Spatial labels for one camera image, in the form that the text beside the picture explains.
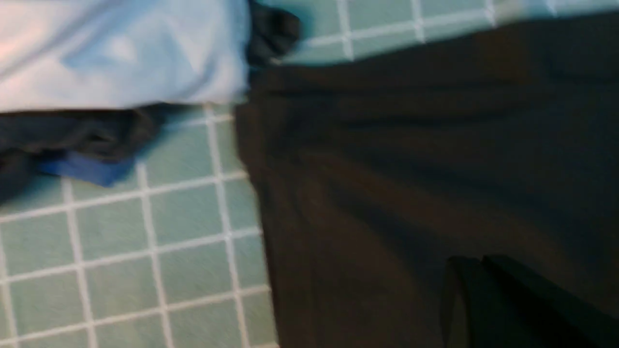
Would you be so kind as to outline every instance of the black clothing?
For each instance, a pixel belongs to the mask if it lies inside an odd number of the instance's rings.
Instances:
[[[145,110],[0,114],[0,204],[28,185],[35,171],[34,156],[72,150],[117,162],[155,139],[162,123],[162,115]]]
[[[450,258],[441,297],[446,348],[615,348],[619,321],[506,256]]]
[[[619,316],[617,33],[535,20],[257,76],[236,132],[282,348],[442,346],[453,255]]]

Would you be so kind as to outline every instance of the green tile floor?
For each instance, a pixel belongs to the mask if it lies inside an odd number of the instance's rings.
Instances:
[[[270,0],[327,64],[619,0]],[[256,202],[230,107],[169,106],[112,189],[41,176],[0,207],[0,348],[275,348]]]

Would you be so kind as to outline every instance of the black fabric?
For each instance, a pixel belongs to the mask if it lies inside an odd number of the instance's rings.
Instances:
[[[33,157],[73,150],[93,159],[130,158],[155,138],[163,117],[144,110],[36,111],[0,114],[0,204],[22,191]]]
[[[538,20],[258,76],[236,133],[282,348],[442,346],[453,255],[619,316],[618,32]]]
[[[288,11],[249,0],[251,38],[246,56],[250,65],[265,67],[291,51],[301,37],[301,21]]]

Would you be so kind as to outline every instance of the light blue towel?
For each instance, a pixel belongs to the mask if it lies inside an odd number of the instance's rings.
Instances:
[[[0,112],[226,103],[247,0],[0,1]]]

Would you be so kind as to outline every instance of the pile of clothes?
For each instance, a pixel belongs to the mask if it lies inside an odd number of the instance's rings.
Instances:
[[[299,20],[253,0],[0,2],[0,204],[35,171],[109,186],[164,122],[228,103]]]

